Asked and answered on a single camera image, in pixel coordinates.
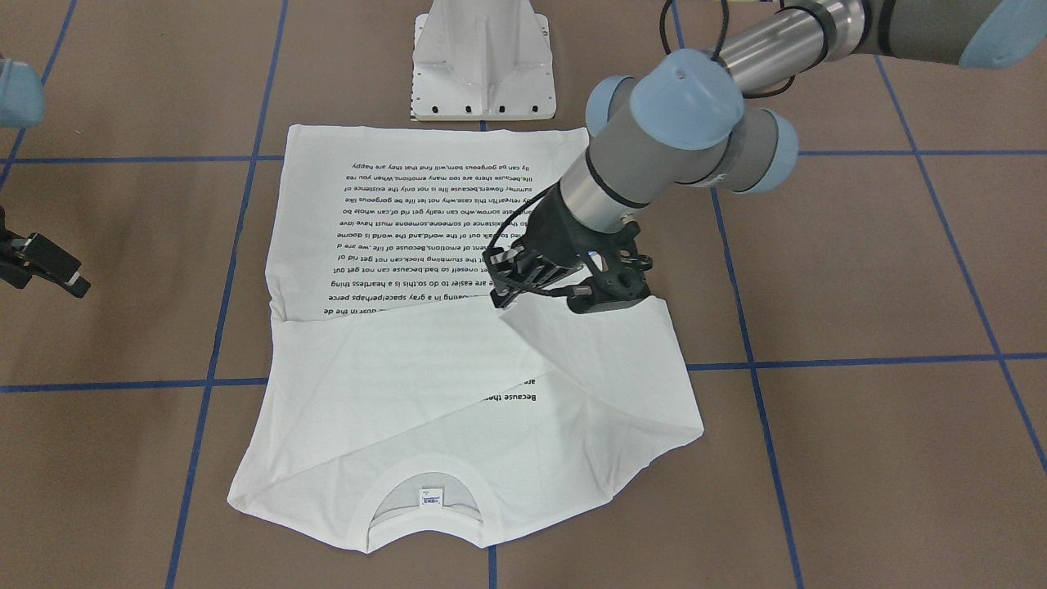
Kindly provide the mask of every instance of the cardboard floor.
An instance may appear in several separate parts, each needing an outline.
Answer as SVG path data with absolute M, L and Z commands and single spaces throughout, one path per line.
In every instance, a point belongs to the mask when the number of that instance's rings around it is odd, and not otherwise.
M 707 433 L 609 505 L 372 556 L 226 505 L 288 126 L 482 128 L 408 120 L 429 4 L 0 2 L 0 51 L 47 93 L 0 132 L 0 202 L 93 284 L 0 285 L 0 585 L 1047 587 L 1047 46 L 1002 71 L 822 64 L 761 100 L 801 138 L 780 188 L 652 207 Z M 557 115 L 483 128 L 579 127 L 598 81 L 662 58 L 658 0 L 533 4 Z M 734 4 L 732 30 L 774 10 Z M 682 0 L 685 43 L 718 15 Z

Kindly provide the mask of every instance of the blue tape grid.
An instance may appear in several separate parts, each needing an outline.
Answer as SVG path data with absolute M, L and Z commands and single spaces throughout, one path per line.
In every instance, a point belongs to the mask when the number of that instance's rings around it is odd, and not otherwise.
M 680 29 L 678 17 L 676 15 L 676 1 L 673 0 L 673 18 L 676 22 L 676 35 L 680 46 L 685 47 L 684 35 Z M 723 262 L 727 264 L 728 277 L 731 279 L 731 288 L 734 290 L 734 304 L 738 314 L 738 329 L 741 332 L 741 342 L 745 348 L 745 365 L 743 370 L 749 370 L 749 379 L 753 386 L 753 397 L 756 402 L 756 410 L 760 416 L 760 428 L 763 431 L 763 446 L 767 453 L 767 463 L 771 467 L 771 480 L 775 486 L 775 497 L 778 499 L 778 513 L 782 520 L 782 531 L 785 535 L 785 544 L 788 547 L 789 564 L 793 567 L 793 579 L 797 589 L 803 589 L 803 570 L 800 567 L 800 556 L 796 549 L 796 541 L 793 537 L 793 524 L 788 516 L 788 503 L 785 501 L 785 489 L 782 485 L 781 473 L 778 470 L 778 457 L 775 454 L 775 441 L 771 433 L 771 423 L 767 421 L 767 411 L 763 403 L 763 390 L 760 387 L 760 375 L 756 367 L 756 357 L 753 354 L 753 343 L 749 337 L 749 325 L 745 322 L 745 311 L 741 303 L 741 291 L 738 289 L 738 277 L 734 271 L 734 259 L 731 256 L 731 244 L 727 237 L 727 226 L 723 223 L 723 212 L 720 209 L 719 194 L 715 188 L 710 190 L 713 210 L 716 213 L 716 227 L 723 243 Z
M 1025 424 L 1025 431 L 1028 433 L 1029 440 L 1032 443 L 1032 448 L 1037 453 L 1037 457 L 1040 459 L 1040 467 L 1043 469 L 1044 474 L 1047 475 L 1047 455 L 1044 454 L 1043 445 L 1040 444 L 1040 437 L 1037 436 L 1035 428 L 1032 427 L 1032 421 L 1029 418 L 1029 414 L 1025 409 L 1025 403 L 1022 401 L 1021 393 L 1018 392 L 1015 380 L 1010 376 L 1010 369 L 1007 368 L 1007 359 L 1004 357 L 1003 350 L 1000 349 L 1000 343 L 997 341 L 996 335 L 993 333 L 993 326 L 989 324 L 988 315 L 982 307 L 981 297 L 978 296 L 978 289 L 975 288 L 974 279 L 972 279 L 971 272 L 967 270 L 967 264 L 963 260 L 963 254 L 960 252 L 960 246 L 956 241 L 956 236 L 953 234 L 953 229 L 949 224 L 949 219 L 945 217 L 945 209 L 942 208 L 941 201 L 938 199 L 938 191 L 934 187 L 934 182 L 931 181 L 931 174 L 928 173 L 927 165 L 923 163 L 923 154 L 916 146 L 916 139 L 913 137 L 912 129 L 910 129 L 906 114 L 901 110 L 901 103 L 898 101 L 898 95 L 894 91 L 894 86 L 891 85 L 891 78 L 887 75 L 887 69 L 884 68 L 883 60 L 879 59 L 879 55 L 876 55 L 875 61 L 876 67 L 879 69 L 879 75 L 884 80 L 884 85 L 887 86 L 887 91 L 891 95 L 891 103 L 894 105 L 894 110 L 898 113 L 898 120 L 901 121 L 901 128 L 905 130 L 906 137 L 909 139 L 909 145 L 912 148 L 912 155 L 916 158 L 916 163 L 919 164 L 920 174 L 923 176 L 923 183 L 927 184 L 927 190 L 931 195 L 932 202 L 934 202 L 934 209 L 938 212 L 938 219 L 941 221 L 941 228 L 945 231 L 945 236 L 949 239 L 949 246 L 953 249 L 953 254 L 956 256 L 956 263 L 960 267 L 960 272 L 963 274 L 963 280 L 966 282 L 967 290 L 971 292 L 972 300 L 974 300 L 975 309 L 978 310 L 978 317 L 981 319 L 982 326 L 985 329 L 985 335 L 988 337 L 989 344 L 993 346 L 994 356 L 1000 364 L 1000 370 L 1003 372 L 1004 380 L 1007 382 L 1007 388 L 1010 390 L 1010 397 L 1015 401 L 1015 406 L 1018 408 L 1018 413 L 1022 417 L 1022 423 Z
M 51 52 L 50 59 L 47 62 L 41 80 L 46 84 L 47 78 L 50 76 L 51 70 L 54 66 L 55 60 L 58 59 L 59 51 L 62 47 L 62 43 L 65 40 L 66 33 L 69 28 L 72 16 L 76 7 L 77 0 L 71 0 L 69 3 L 69 8 L 66 12 L 65 18 L 62 23 L 62 27 L 55 41 L 54 48 Z M 226 282 L 222 294 L 222 304 L 219 313 L 218 325 L 216 327 L 215 334 L 215 345 L 211 353 L 210 363 L 208 365 L 207 378 L 204 380 L 187 380 L 187 381 L 150 381 L 150 382 L 118 382 L 118 383 L 76 383 L 76 384 L 46 384 L 46 385 L 12 385 L 12 386 L 0 386 L 0 393 L 32 393 L 32 392 L 72 392 L 72 391 L 94 391 L 94 390 L 149 390 L 149 389 L 176 389 L 176 388 L 197 388 L 203 387 L 204 394 L 201 400 L 200 412 L 197 422 L 197 431 L 194 436 L 194 446 L 190 460 L 188 471 L 186 473 L 185 489 L 183 493 L 182 505 L 179 512 L 178 526 L 175 534 L 175 540 L 172 548 L 171 564 L 169 567 L 166 587 L 171 588 L 174 586 L 175 577 L 177 574 L 178 560 L 181 550 L 181 543 L 184 539 L 185 523 L 188 516 L 188 508 L 192 500 L 193 485 L 196 474 L 196 467 L 199 460 L 200 447 L 203 440 L 204 428 L 206 425 L 207 410 L 209 407 L 210 393 L 215 387 L 242 387 L 242 386 L 262 386 L 267 383 L 267 379 L 217 379 L 216 370 L 218 364 L 219 353 L 221 348 L 221 342 L 223 337 L 223 331 L 225 326 L 226 314 L 228 311 L 228 304 L 232 289 L 232 278 L 236 271 L 237 265 L 237 248 L 239 245 L 240 234 L 243 230 L 244 216 L 247 210 L 248 201 L 250 198 L 250 190 L 253 184 L 253 176 L 255 171 L 255 164 L 259 161 L 282 161 L 282 155 L 261 155 L 261 140 L 262 133 L 265 124 L 265 115 L 268 109 L 269 96 L 272 89 L 272 83 L 275 75 L 276 64 L 279 62 L 280 46 L 283 38 L 284 24 L 286 21 L 288 8 L 288 1 L 284 0 L 282 2 L 281 16 L 276 30 L 276 39 L 273 44 L 272 59 L 270 62 L 269 73 L 266 80 L 265 94 L 263 96 L 262 109 L 259 115 L 258 128 L 255 131 L 255 140 L 252 153 L 250 155 L 225 155 L 225 156 L 157 156 L 157 157 L 54 157 L 54 158 L 19 158 L 18 151 L 23 141 L 25 131 L 19 132 L 16 137 L 15 143 L 12 146 L 10 154 L 3 160 L 3 171 L 0 172 L 0 188 L 3 187 L 6 182 L 7 176 L 9 175 L 10 168 L 15 164 L 52 164 L 52 163 L 67 163 L 67 164 L 82 164 L 82 163 L 173 163 L 173 162 L 223 162 L 223 161 L 247 161 L 250 162 L 247 179 L 244 186 L 244 194 L 241 201 L 240 214 L 237 222 L 237 230 L 233 239 L 232 249 L 229 255 L 229 266 L 226 272 Z M 672 6 L 673 19 L 676 27 L 677 39 L 680 40 L 681 46 L 684 46 L 683 31 L 680 23 L 678 13 L 676 12 L 675 2 Z M 1008 389 L 1010 390 L 1011 397 L 1013 398 L 1016 407 L 1022 417 L 1022 421 L 1026 427 L 1029 438 L 1032 446 L 1037 452 L 1037 455 L 1041 461 L 1045 473 L 1047 473 L 1047 457 L 1045 457 L 1043 447 L 1037 436 L 1037 433 L 1032 427 L 1031 421 L 1029 420 L 1028 413 L 1025 409 L 1022 398 L 1015 385 L 1013 379 L 1010 376 L 1008 368 L 1009 362 L 1021 362 L 1021 361 L 1034 361 L 1034 360 L 1047 360 L 1047 353 L 1028 353 L 1028 354 L 1003 354 L 1000 349 L 999 343 L 993 333 L 992 325 L 989 324 L 987 315 L 981 304 L 981 300 L 978 296 L 977 289 L 975 288 L 974 281 L 967 271 L 966 264 L 963 260 L 962 254 L 959 249 L 959 245 L 953 235 L 952 229 L 950 227 L 948 218 L 945 217 L 944 210 L 938 199 L 937 191 L 931 181 L 930 175 L 923 163 L 923 156 L 934 155 L 934 156 L 963 156 L 963 155 L 979 155 L 979 156 L 995 156 L 995 155 L 1033 155 L 1043 156 L 1047 155 L 1047 150 L 920 150 L 917 148 L 916 142 L 913 138 L 912 131 L 909 128 L 908 121 L 901 110 L 900 104 L 897 99 L 897 95 L 894 91 L 893 86 L 890 83 L 887 71 L 885 70 L 883 63 L 879 58 L 875 58 L 876 65 L 879 68 L 881 75 L 883 77 L 884 84 L 887 86 L 888 92 L 891 96 L 891 100 L 894 108 L 898 114 L 899 120 L 909 139 L 911 150 L 840 150 L 840 151 L 802 151 L 800 154 L 802 156 L 915 156 L 917 163 L 919 164 L 920 172 L 923 176 L 925 183 L 927 184 L 928 190 L 934 202 L 935 209 L 938 212 L 939 220 L 942 223 L 942 228 L 950 241 L 950 245 L 953 249 L 954 255 L 956 256 L 957 263 L 960 266 L 960 270 L 963 274 L 964 280 L 971 292 L 971 296 L 975 302 L 975 307 L 978 311 L 979 317 L 982 321 L 982 325 L 985 329 L 986 335 L 992 343 L 994 354 L 993 355 L 971 355 L 971 356 L 940 356 L 940 357 L 912 357 L 912 358 L 860 358 L 860 359 L 829 359 L 829 360 L 810 360 L 810 361 L 781 361 L 781 362 L 756 362 L 752 349 L 752 342 L 749 338 L 748 325 L 744 319 L 744 310 L 742 307 L 740 291 L 738 290 L 737 276 L 734 272 L 734 264 L 731 257 L 730 244 L 728 241 L 726 225 L 723 223 L 722 211 L 719 205 L 718 195 L 713 191 L 712 200 L 714 210 L 716 212 L 717 226 L 720 231 L 720 236 L 723 244 L 723 254 L 725 262 L 728 268 L 728 274 L 732 282 L 735 294 L 735 304 L 738 313 L 739 329 L 742 335 L 742 342 L 745 348 L 747 362 L 744 363 L 706 363 L 706 364 L 693 364 L 688 366 L 688 370 L 701 372 L 701 371 L 720 371 L 720 370 L 748 370 L 750 372 L 750 378 L 752 380 L 754 395 L 756 400 L 757 410 L 760 414 L 760 423 L 763 429 L 764 443 L 766 446 L 768 461 L 772 471 L 772 478 L 775 483 L 775 492 L 779 502 L 779 509 L 781 512 L 782 523 L 785 530 L 786 542 L 789 548 L 789 556 L 792 560 L 794 575 L 796 577 L 797 587 L 803 587 L 803 576 L 800 568 L 800 562 L 797 554 L 792 526 L 788 519 L 788 508 L 785 501 L 784 490 L 781 484 L 777 459 L 774 452 L 774 440 L 771 433 L 770 423 L 767 421 L 765 407 L 763 404 L 762 390 L 759 384 L 759 370 L 763 369 L 789 369 L 789 368 L 820 368 L 820 367 L 845 367 L 845 366 L 890 366 L 890 365 L 908 365 L 908 364 L 939 364 L 939 363 L 968 363 L 968 362 L 996 362 L 999 364 L 1001 371 L 1003 372 L 1004 379 L 1007 382 Z M 487 122 L 481 121 L 480 128 L 482 131 L 487 130 Z M 488 583 L 493 589 L 497 587 L 497 551 L 496 547 L 491 546 L 488 548 Z
M 222 291 L 222 307 L 218 314 L 218 325 L 215 329 L 215 347 L 210 355 L 210 364 L 207 367 L 207 382 L 203 389 L 203 398 L 200 401 L 200 414 L 197 418 L 197 430 L 193 438 L 193 453 L 190 456 L 188 472 L 185 476 L 185 490 L 182 494 L 182 506 L 178 514 L 178 527 L 175 530 L 174 545 L 171 549 L 171 564 L 168 567 L 166 589 L 175 586 L 175 577 L 178 574 L 178 561 L 181 556 L 182 540 L 185 537 L 185 522 L 188 519 L 190 503 L 193 499 L 193 484 L 196 480 L 196 469 L 200 460 L 200 447 L 203 444 L 204 427 L 207 424 L 207 409 L 210 406 L 210 393 L 214 390 L 215 373 L 218 369 L 219 353 L 222 348 L 222 336 L 225 330 L 225 318 L 229 310 L 229 298 L 232 293 L 232 276 L 237 271 L 237 248 L 240 245 L 240 235 L 244 230 L 244 216 L 247 213 L 247 204 L 250 201 L 251 186 L 254 183 L 254 169 L 258 165 L 259 151 L 262 149 L 262 132 L 265 129 L 266 112 L 269 109 L 269 94 L 272 92 L 273 78 L 276 76 L 276 63 L 280 61 L 280 45 L 284 38 L 284 23 L 287 20 L 288 0 L 281 2 L 280 21 L 276 24 L 276 39 L 272 44 L 272 58 L 269 61 L 269 74 L 265 82 L 265 93 L 262 95 L 262 109 L 259 112 L 258 129 L 254 132 L 254 146 L 251 150 L 251 162 L 247 167 L 247 180 L 244 182 L 244 194 L 240 202 L 240 216 L 237 219 L 237 231 L 232 239 L 232 250 L 229 252 L 229 267 L 225 274 L 225 289 Z

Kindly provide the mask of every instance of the shirt label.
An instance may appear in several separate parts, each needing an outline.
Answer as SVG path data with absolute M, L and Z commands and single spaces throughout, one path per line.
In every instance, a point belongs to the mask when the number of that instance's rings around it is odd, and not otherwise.
M 442 489 L 423 489 L 418 492 L 418 506 L 419 507 L 443 507 L 444 506 L 444 490 Z

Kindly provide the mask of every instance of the black clamp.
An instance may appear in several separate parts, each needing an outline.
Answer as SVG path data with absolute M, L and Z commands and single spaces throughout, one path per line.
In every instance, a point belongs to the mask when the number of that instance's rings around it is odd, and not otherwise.
M 633 239 L 640 232 L 640 225 L 636 221 L 628 221 L 615 233 L 595 231 L 579 223 L 567 209 L 559 183 L 532 200 L 540 203 L 531 213 L 525 234 L 506 250 L 494 246 L 499 229 L 484 251 L 484 262 L 494 282 L 491 300 L 495 308 L 508 308 L 521 292 L 566 297 L 567 308 L 576 314 L 623 310 L 650 296 L 644 272 L 651 269 L 652 263 L 649 256 L 637 251 Z M 599 255 L 601 265 L 594 260 L 594 253 Z M 544 288 L 582 266 L 592 275 L 580 282 Z
M 0 278 L 15 288 L 25 288 L 35 275 L 58 284 L 77 299 L 91 287 L 80 275 L 80 259 L 53 241 L 38 232 L 21 236 L 7 230 L 0 206 Z

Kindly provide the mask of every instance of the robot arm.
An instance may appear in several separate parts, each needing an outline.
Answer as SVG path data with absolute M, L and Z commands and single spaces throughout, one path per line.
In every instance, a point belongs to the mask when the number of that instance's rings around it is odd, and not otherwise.
M 798 141 L 778 114 L 743 96 L 853 52 L 960 67 L 1010 66 L 1047 33 L 1043 0 L 796 0 L 713 51 L 681 49 L 640 81 L 601 82 L 589 96 L 585 153 L 533 198 L 525 233 L 484 259 L 491 298 L 566 297 L 579 314 L 631 307 L 650 294 L 651 259 L 637 251 L 636 217 L 673 183 L 766 191 L 792 172 Z M 519 212 L 507 220 L 508 223 Z M 598 254 L 598 263 L 594 258 Z M 547 289 L 587 267 L 592 276 Z
M 0 127 L 25 129 L 44 117 L 44 86 L 30 66 L 0 55 Z M 80 259 L 40 233 L 22 236 L 6 226 L 0 206 L 0 280 L 25 288 L 32 276 L 61 286 L 81 299 L 91 284 L 80 275 Z

